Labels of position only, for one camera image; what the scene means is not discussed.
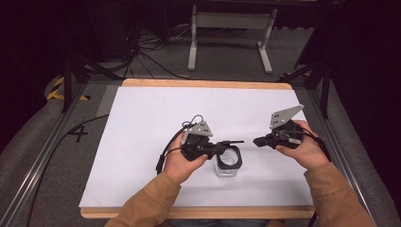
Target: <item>brown jacket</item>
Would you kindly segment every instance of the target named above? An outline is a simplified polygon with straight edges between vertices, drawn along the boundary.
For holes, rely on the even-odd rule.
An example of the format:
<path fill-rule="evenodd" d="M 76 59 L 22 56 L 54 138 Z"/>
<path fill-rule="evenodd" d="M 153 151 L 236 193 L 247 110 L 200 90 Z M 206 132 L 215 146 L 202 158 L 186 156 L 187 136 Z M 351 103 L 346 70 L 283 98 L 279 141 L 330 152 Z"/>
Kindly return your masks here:
<path fill-rule="evenodd" d="M 321 226 L 374 226 L 356 193 L 332 163 L 309 169 L 305 177 Z M 161 224 L 180 189 L 162 172 L 133 195 L 124 204 L 120 214 L 110 219 L 106 226 L 153 227 Z"/>

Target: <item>desk leg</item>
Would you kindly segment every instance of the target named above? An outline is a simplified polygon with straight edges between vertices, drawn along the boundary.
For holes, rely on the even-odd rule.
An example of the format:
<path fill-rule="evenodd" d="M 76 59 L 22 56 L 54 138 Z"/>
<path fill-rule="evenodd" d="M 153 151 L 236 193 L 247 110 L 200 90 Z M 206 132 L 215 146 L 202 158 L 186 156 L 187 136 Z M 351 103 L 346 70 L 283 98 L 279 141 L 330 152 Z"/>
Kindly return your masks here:
<path fill-rule="evenodd" d="M 271 29 L 273 28 L 274 19 L 276 15 L 277 9 L 271 11 L 270 19 L 268 20 L 268 24 L 266 25 L 266 32 L 263 42 L 258 42 L 257 47 L 259 49 L 260 58 L 263 62 L 263 67 L 265 67 L 265 72 L 267 74 L 272 73 L 271 64 L 269 61 L 268 53 L 266 52 L 266 46 L 268 45 L 269 36 L 271 34 Z"/>
<path fill-rule="evenodd" d="M 188 70 L 195 71 L 195 64 L 197 61 L 197 6 L 192 7 L 192 41 L 191 49 L 189 50 Z"/>

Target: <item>white surface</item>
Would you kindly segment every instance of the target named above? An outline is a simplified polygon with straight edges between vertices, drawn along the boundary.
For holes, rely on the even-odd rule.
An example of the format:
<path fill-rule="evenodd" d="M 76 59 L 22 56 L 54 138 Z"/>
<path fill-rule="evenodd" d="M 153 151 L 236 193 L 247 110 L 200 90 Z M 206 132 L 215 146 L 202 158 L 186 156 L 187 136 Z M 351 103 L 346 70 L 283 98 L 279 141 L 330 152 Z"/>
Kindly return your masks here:
<path fill-rule="evenodd" d="M 166 144 L 196 114 L 212 130 L 210 142 L 245 141 L 237 145 L 243 165 L 235 177 L 218 178 L 207 161 L 175 206 L 310 205 L 305 169 L 253 143 L 270 132 L 271 113 L 299 104 L 291 90 L 120 87 L 79 207 L 121 207 L 156 176 Z"/>

